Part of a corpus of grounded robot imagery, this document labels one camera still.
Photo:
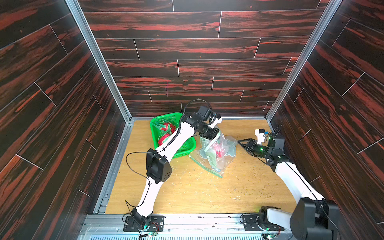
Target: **wooden floor panel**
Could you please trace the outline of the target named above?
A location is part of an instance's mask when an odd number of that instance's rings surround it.
[[[270,130],[266,120],[224,120],[218,126],[225,135],[236,139],[255,138],[255,128]],[[145,179],[128,168],[125,156],[150,147],[153,148],[153,141],[149,121],[136,121],[106,214],[128,212],[125,200],[132,205],[138,204]],[[296,202],[271,168],[248,155],[239,145],[236,154],[223,179],[203,170],[187,156],[172,160],[173,173],[160,189],[154,213],[244,213],[257,212],[263,205],[292,212]],[[135,171],[145,174],[145,157],[144,153],[132,154],[128,162]]]

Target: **wood grain wall panel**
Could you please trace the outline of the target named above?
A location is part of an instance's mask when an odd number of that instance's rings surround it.
[[[343,99],[307,62],[302,68],[299,83],[327,116],[346,142],[359,152],[382,137],[345,99]]]
[[[363,23],[373,29],[384,33],[382,12],[384,5],[382,1],[376,0],[353,0],[343,1],[338,12],[357,22]]]
[[[246,90],[243,92],[241,102],[274,101],[280,89],[272,90]]]
[[[124,118],[122,117],[120,111],[116,111],[116,115],[115,115],[115,117],[116,117],[116,119],[117,119],[117,120],[116,120],[117,122],[116,122],[115,132],[117,133],[117,135],[119,136],[119,138],[121,138],[126,123],[125,123],[125,120],[124,120]]]
[[[308,168],[315,167],[321,176],[319,178],[322,180],[321,187],[319,188],[319,184],[315,184],[315,189],[325,197],[329,198],[329,195],[331,195],[331,199],[339,206],[340,217],[338,228],[343,239],[375,239],[375,237],[379,237],[378,234],[375,233],[371,234],[371,236],[361,233],[359,235],[355,234],[353,229],[356,229],[355,227],[357,225],[365,225],[363,228],[368,229],[370,227],[377,228],[376,223],[372,221],[372,218],[366,212],[364,206],[356,201],[353,190],[343,178],[340,177],[340,173],[334,168],[333,163],[329,161],[332,157],[324,151],[313,132],[309,132],[301,142],[306,154],[304,158],[300,157],[302,160],[301,165],[305,167],[306,171]],[[347,221],[353,221],[352,226],[349,225]]]
[[[299,59],[298,57],[292,57],[287,66],[285,67],[285,70],[284,70],[284,74],[290,74],[293,67],[295,66],[296,62],[297,62],[297,59]]]
[[[79,0],[85,12],[172,12],[172,0]]]
[[[239,102],[241,94],[241,91],[150,91],[154,103],[188,103],[197,98],[209,103]]]
[[[265,117],[269,109],[270,107],[267,106],[264,112],[223,112],[220,114],[223,117]]]
[[[0,171],[0,234],[41,172],[17,155]]]
[[[237,102],[237,103],[211,103],[212,109],[215,112],[220,113],[223,116],[225,113],[230,112],[247,112],[249,116],[252,116],[252,113],[262,113],[268,112],[267,108],[270,108],[271,105],[268,105],[269,102]],[[181,104],[183,109],[187,105],[186,103]],[[197,112],[200,106],[205,106],[205,103],[195,102],[188,105],[187,113]]]
[[[168,113],[180,113],[181,103],[135,103],[126,102],[130,113],[134,116],[143,114],[152,114],[160,116]]]
[[[318,0],[174,0],[175,11],[260,11],[314,9]]]
[[[71,13],[51,23],[51,27],[68,53],[84,41]]]
[[[32,84],[0,111],[0,169],[3,169],[54,109],[55,105]]]
[[[0,49],[70,13],[64,0],[8,1],[0,10]]]
[[[300,141],[302,137],[308,133],[310,127],[304,121],[303,117],[300,115],[299,111],[293,103],[293,100],[290,97],[286,97],[281,104],[281,118],[283,119],[283,127],[288,124],[293,125],[294,127],[289,134],[293,134],[296,137],[296,140]]]
[[[309,97],[306,89],[300,94],[295,105],[311,128],[311,132],[316,136],[319,142],[317,145],[322,147],[320,151],[329,156],[322,159],[321,166],[330,169],[327,174],[321,176],[338,204],[346,206],[343,207],[344,212],[349,212],[346,217],[351,218],[349,221],[355,221],[356,216],[362,215],[361,219],[365,218],[364,221],[367,221],[371,216],[374,221],[381,222],[384,216],[383,184],[345,143],[341,134],[334,131],[329,117],[321,112],[319,106]],[[332,190],[334,187],[342,187],[344,190]],[[351,206],[359,206],[359,213],[357,214],[355,207]]]
[[[255,58],[298,57],[309,36],[261,38]]]
[[[96,38],[216,38],[220,12],[84,13]]]
[[[362,151],[359,156],[384,184],[384,140]]]
[[[212,90],[281,89],[288,75],[214,77]]]
[[[118,112],[116,111],[115,117],[109,125],[103,139],[101,140],[100,147],[96,151],[93,158],[93,161],[97,162],[92,173],[92,176],[94,176],[92,180],[95,181],[95,184],[92,191],[88,191],[91,196],[91,200],[86,210],[87,214],[93,213],[93,209],[95,208],[101,188],[103,187],[113,156],[115,155],[116,149],[119,145],[120,139],[116,134],[116,122],[118,121],[117,113]]]
[[[316,44],[307,61],[340,95],[364,73],[322,41]]]
[[[90,180],[85,178],[85,173],[95,152],[96,150],[88,142],[84,142],[79,154],[72,160],[71,168],[32,239],[56,239],[76,194],[79,192],[79,186],[83,181],[87,182]]]
[[[300,95],[302,90],[303,90],[303,87],[300,86],[298,81],[293,82],[293,85],[291,86],[291,88],[288,91],[288,95],[292,99],[293,102],[295,102],[295,100]]]
[[[105,80],[99,83],[98,88],[96,88],[96,92],[94,93],[94,97],[103,109],[109,103],[110,99],[113,98]]]
[[[125,102],[151,103],[148,91],[121,91],[120,94]]]
[[[384,84],[384,34],[349,21],[333,49]]]
[[[289,58],[179,60],[180,76],[253,76],[283,74]]]
[[[280,111],[276,111],[276,113],[273,115],[273,118],[271,119],[270,123],[273,128],[274,133],[278,133],[281,128],[281,117],[280,117]]]
[[[343,98],[384,136],[384,85],[363,74]]]
[[[135,39],[140,59],[253,58],[260,38]]]
[[[177,77],[176,60],[106,60],[113,76]]]
[[[220,37],[310,35],[323,10],[223,12]]]
[[[58,105],[94,64],[94,58],[83,41],[36,83]]]
[[[35,233],[86,142],[86,136],[92,129],[99,112],[101,108],[94,99],[91,100],[60,146],[54,147],[57,149],[55,154],[20,204],[18,211],[9,220],[2,233],[3,237],[28,239]],[[45,141],[45,145],[50,144],[51,142]]]
[[[321,176],[315,180],[313,180],[310,185],[321,195],[323,195],[327,200],[334,201],[334,198],[332,197],[332,194],[329,192],[327,186],[325,185],[324,181],[321,179]]]
[[[65,55],[50,26],[0,49],[0,109]]]
[[[60,145],[81,113],[86,109],[87,103],[93,98],[94,89],[90,86],[97,88],[97,85],[102,81],[101,72],[94,66],[19,150],[18,154],[45,168],[57,146]]]
[[[96,42],[105,59],[139,59],[133,39],[96,38]]]
[[[213,77],[130,78],[114,77],[120,91],[208,91]]]
[[[113,139],[114,139],[114,145],[117,145],[120,139],[116,132],[113,134]],[[111,155],[109,156],[111,159],[113,159],[115,152],[116,152],[115,149],[111,151]],[[89,162],[88,168],[84,173],[84,180],[81,182],[79,186],[79,189],[81,191],[93,197],[98,197],[98,195],[94,195],[94,187],[97,182],[96,180],[98,176],[96,174],[99,172],[98,168],[102,167],[100,164],[101,162],[98,161],[97,158],[94,158],[92,162]]]
[[[105,107],[102,109],[103,112],[99,115],[99,118],[97,119],[93,129],[87,137],[89,143],[94,148],[96,148],[96,150],[99,148],[100,143],[105,133],[107,132],[110,123],[113,120],[115,111],[118,110],[113,107],[113,103],[114,99],[110,98],[108,104],[106,104]]]
[[[340,33],[344,30],[344,27],[347,25],[348,21],[349,18],[340,15],[338,14],[338,12],[336,12],[333,15],[328,26],[325,28],[325,31],[320,37],[320,39],[331,47],[340,35]]]
[[[91,198],[81,192],[76,194],[72,207],[68,212],[57,240],[76,240],[84,223]]]
[[[329,2],[330,0],[320,0],[319,5],[317,6],[317,9],[325,9]]]
[[[291,103],[285,103],[278,111],[278,121],[280,122],[280,127],[275,130],[275,133],[282,134],[285,137],[285,154],[288,155],[289,159],[293,161],[296,166],[298,166],[299,172],[303,177],[308,181],[319,176],[319,173],[314,166],[314,161],[308,161],[307,153],[304,150],[303,143],[300,141],[302,138],[301,132],[303,131],[302,126],[296,126],[292,124],[292,121],[303,122],[304,120],[300,114],[290,116],[285,106],[290,106],[291,109],[295,108]]]

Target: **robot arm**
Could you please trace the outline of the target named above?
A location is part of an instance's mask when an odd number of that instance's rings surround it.
[[[140,203],[132,210],[133,220],[138,229],[144,230],[149,226],[153,205],[163,184],[171,175],[170,162],[176,151],[196,132],[201,137],[212,140],[219,132],[215,126],[222,122],[220,114],[201,106],[199,111],[190,116],[183,115],[177,131],[155,150],[147,151],[146,169],[147,182]]]
[[[244,139],[238,143],[254,157],[263,157],[266,164],[284,181],[292,193],[297,206],[293,213],[274,207],[261,207],[258,214],[259,226],[266,229],[276,224],[290,229],[299,240],[336,240],[339,208],[333,201],[326,200],[300,174],[295,164],[284,154],[284,137],[270,134],[267,146],[260,145],[264,129],[256,129],[258,140]]]

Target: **black mounting plate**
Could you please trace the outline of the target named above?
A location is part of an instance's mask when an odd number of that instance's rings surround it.
[[[150,222],[157,222],[159,225],[159,232],[164,230],[164,216],[161,215],[152,215]],[[124,232],[138,232],[135,223],[133,222],[132,216],[128,216],[125,219],[124,228],[122,229]],[[156,232],[157,226],[155,224],[150,224],[148,230],[146,232]]]
[[[258,214],[252,214],[252,215],[242,215],[241,221],[243,222],[244,230],[245,231],[259,231],[264,232],[265,230],[262,230],[257,223],[257,217]],[[264,224],[264,226],[268,227],[269,230],[267,231],[278,231],[280,227],[280,231],[284,231],[284,228],[276,225],[276,224]]]

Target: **plastic wrap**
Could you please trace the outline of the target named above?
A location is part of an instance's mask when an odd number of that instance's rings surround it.
[[[225,168],[236,156],[236,139],[224,136],[220,131],[212,141],[200,137],[200,143],[201,149],[193,151],[189,157],[203,169],[222,178]]]

